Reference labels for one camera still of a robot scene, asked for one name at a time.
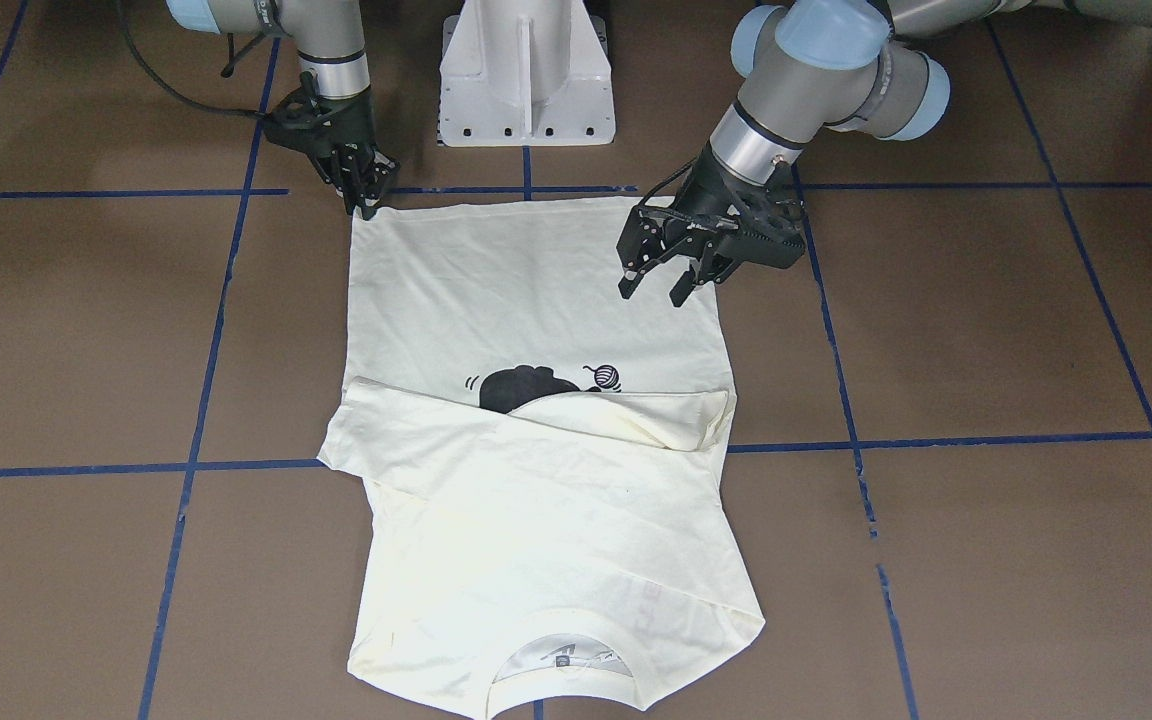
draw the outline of cable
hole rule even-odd
[[[142,58],[141,51],[136,50],[136,41],[132,41],[132,31],[127,24],[127,13],[123,10],[123,0],[114,0],[114,10],[118,13],[118,29],[123,33],[123,41],[127,44],[127,48],[131,51],[132,59],[136,59],[136,65],[141,65],[141,69],[145,70],[145,74],[150,76],[150,78],[157,83],[159,88],[162,88],[162,90],[166,91],[166,94],[175,97],[175,99],[191,106],[194,109],[202,109],[204,113],[233,115],[234,118],[248,118],[252,120],[265,119],[265,113],[262,113],[259,109],[217,108],[215,105],[205,105],[180,94],[175,88],[168,85],[164,78],[159,77],[159,73],[156,73],[154,68],[151,68],[150,65],[146,63],[145,58]]]

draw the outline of folded fabric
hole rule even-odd
[[[760,631],[719,501],[735,391],[717,301],[621,300],[630,205],[355,223],[320,460],[372,507],[358,679],[480,720],[568,694],[645,710]]]

